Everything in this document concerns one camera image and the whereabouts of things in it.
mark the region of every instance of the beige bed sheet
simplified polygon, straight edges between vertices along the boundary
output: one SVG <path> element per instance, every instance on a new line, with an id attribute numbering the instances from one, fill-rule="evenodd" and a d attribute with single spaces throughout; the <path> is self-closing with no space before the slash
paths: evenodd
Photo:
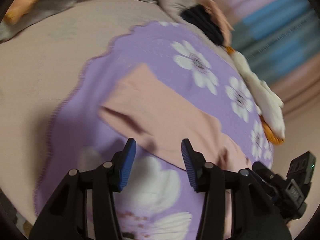
<path id="1" fill-rule="evenodd" d="M 0 44 L 0 187 L 32 224 L 52 111 L 76 85 L 86 60 L 130 26 L 150 20 L 172 21 L 155 4 L 82 0 Z"/>

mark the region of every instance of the pink towel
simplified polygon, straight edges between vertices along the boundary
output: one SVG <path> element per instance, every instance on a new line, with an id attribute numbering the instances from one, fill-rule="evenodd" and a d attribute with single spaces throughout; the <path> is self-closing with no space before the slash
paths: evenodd
<path id="1" fill-rule="evenodd" d="M 120 80 L 100 116 L 119 133 L 179 168 L 185 169 L 180 149 L 184 138 L 206 161 L 222 169 L 238 172 L 251 167 L 240 147 L 221 132 L 217 118 L 161 83 L 145 64 Z"/>

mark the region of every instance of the bed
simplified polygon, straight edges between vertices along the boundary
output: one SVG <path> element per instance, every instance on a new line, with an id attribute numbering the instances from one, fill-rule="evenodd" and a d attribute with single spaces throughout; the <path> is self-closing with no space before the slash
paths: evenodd
<path id="1" fill-rule="evenodd" d="M 159 33 L 155 34 L 153 28 L 159 30 Z M 141 40 L 144 40 L 144 33 L 149 33 L 145 40 L 169 41 L 167 37 L 170 36 L 170 32 L 172 36 L 180 32 L 179 44 L 187 47 L 184 43 L 187 41 L 197 49 L 197 52 L 205 56 L 210 65 L 220 67 L 217 70 L 219 74 L 216 75 L 221 75 L 219 76 L 221 91 L 227 86 L 233 87 L 230 77 L 236 78 L 238 82 L 241 81 L 239 74 L 232 66 L 231 58 L 225 51 L 219 49 L 213 51 L 209 46 L 203 44 L 197 33 L 175 23 L 175 20 L 158 5 L 138 0 L 80 0 L 73 8 L 32 25 L 15 38 L 0 45 L 2 69 L 0 104 L 3 131 L 0 141 L 3 156 L 0 186 L 17 210 L 31 224 L 35 222 L 36 213 L 41 210 L 51 192 L 69 169 L 94 168 L 99 162 L 109 160 L 110 154 L 121 149 L 123 145 L 125 137 L 112 130 L 105 122 L 99 121 L 97 115 L 99 105 L 108 96 L 106 91 L 98 90 L 103 84 L 99 82 L 109 84 L 113 82 L 115 85 L 129 68 L 125 57 L 129 49 L 122 51 L 117 49 L 117 46 L 121 48 L 121 44 L 124 46 L 132 42 L 134 45 L 139 41 L 135 47 L 137 50 L 132 49 L 131 53 L 138 55 L 139 51 L 144 50 L 145 53 L 147 48 L 153 48 L 150 49 L 151 54 L 154 55 L 154 60 L 157 59 L 156 62 L 160 62 L 164 57 L 163 49 L 167 48 L 168 44 L 160 42 L 157 45 L 148 46 Z M 165 52 L 165 54 L 178 54 L 178 52 L 181 54 L 179 49 L 175 51 L 174 48 L 171 49 L 171 52 Z M 116 53 L 120 54 L 117 56 L 117 62 L 113 61 Z M 141 54 L 140 59 L 137 58 L 130 64 L 136 65 L 142 61 L 143 57 Z M 106 63 L 109 70 L 99 73 L 99 68 L 104 67 L 101 63 L 103 61 L 110 61 Z M 163 75 L 163 71 L 170 73 L 170 69 L 159 70 L 160 66 L 153 64 L 152 60 L 148 62 L 148 66 L 161 82 L 197 108 L 214 116 L 220 113 L 218 119 L 222 123 L 223 132 L 241 147 L 248 160 L 251 162 L 261 160 L 271 166 L 273 148 L 259 128 L 260 119 L 255 107 L 250 108 L 249 119 L 246 121 L 246 117 L 232 111 L 230 107 L 232 98 L 227 94 L 221 106 L 217 107 L 214 100 L 211 99 L 215 94 L 214 88 L 202 86 L 204 88 L 199 90 L 199 85 L 191 86 L 192 71 L 186 72 L 185 69 L 176 66 L 178 71 L 181 73 L 185 71 L 185 73 L 172 72 L 168 79 Z M 90 80 L 90 76 L 99 75 L 105 75 L 106 79 L 101 79 L 99 82 L 97 82 L 98 79 Z M 181 75 L 186 75 L 183 78 L 184 83 L 174 80 L 173 77 L 180 79 Z M 90 83 L 95 87 L 95 92 L 100 93 L 98 99 L 89 96 Z M 227 107 L 230 109 L 225 113 L 224 110 Z M 90 115 L 81 116 L 79 114 L 84 114 L 84 112 Z M 85 158 L 82 162 L 71 160 L 73 154 L 81 152 L 79 149 L 75 150 L 74 145 L 65 144 L 57 151 L 57 147 L 62 145 L 59 140 L 73 136 L 76 130 L 79 130 L 77 127 L 70 130 L 72 125 L 68 125 L 72 122 L 65 122 L 66 118 L 70 118 L 74 123 L 84 121 L 84 124 L 88 125 L 88 130 L 81 134 L 82 137 L 74 139 L 87 156 L 87 159 Z M 97 127 L 92 126 L 96 122 L 100 124 Z M 261 138 L 258 143 L 255 141 L 256 136 Z M 252 151 L 255 143 L 261 149 L 258 152 Z M 56 152 L 63 154 L 60 154 L 59 158 L 54 158 L 57 156 Z M 139 192 L 135 192 L 134 185 L 137 182 L 133 180 L 133 186 L 129 185 L 127 195 L 134 196 L 135 201 L 132 201 L 132 198 L 126 199 L 125 196 L 116 198 L 122 230 L 130 231 L 136 228 L 136 237 L 138 237 L 136 239 L 150 238 L 152 234 L 162 233 L 161 228 L 164 224 L 182 221 L 178 225 L 179 229 L 170 232 L 172 237 L 181 240 L 194 239 L 203 195 L 192 191 L 187 175 L 182 169 L 154 157 L 143 148 L 139 148 L 138 152 L 139 158 L 132 171 L 135 177 L 139 178 L 139 171 L 143 170 L 143 167 L 153 169 L 153 172 L 150 173 L 153 180 L 145 181 L 140 190 L 154 190 L 158 196 L 157 198 L 143 196 L 149 199 L 149 202 L 139 202 L 142 196 Z M 164 185 L 169 179 L 172 183 Z M 162 185 L 164 193 L 155 190 L 152 187 L 154 183 Z M 165 197 L 165 192 L 173 191 L 177 187 L 180 188 L 180 191 L 177 191 L 175 196 Z M 181 201 L 180 196 L 182 195 L 188 195 L 188 199 Z M 153 209 L 154 204 L 159 201 L 158 210 Z M 142 212 L 145 210 L 150 212 L 147 216 Z"/>

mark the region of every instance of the purple floral blanket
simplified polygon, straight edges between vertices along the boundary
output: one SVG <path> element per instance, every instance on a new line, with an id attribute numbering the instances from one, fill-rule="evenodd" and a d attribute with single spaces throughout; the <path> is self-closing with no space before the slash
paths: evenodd
<path id="1" fill-rule="evenodd" d="M 218 118 L 222 132 L 251 162 L 271 165 L 273 148 L 238 73 L 184 25 L 151 22 L 117 37 L 108 53 L 89 60 L 78 87 L 54 113 L 49 154 L 35 190 L 37 213 L 68 170 L 94 169 L 122 150 L 127 138 L 103 122 L 98 109 L 117 81 L 139 63 L 146 63 L 162 83 Z M 194 240 L 203 200 L 185 171 L 139 146 L 128 185 L 115 195 L 121 230 L 139 240 Z"/>

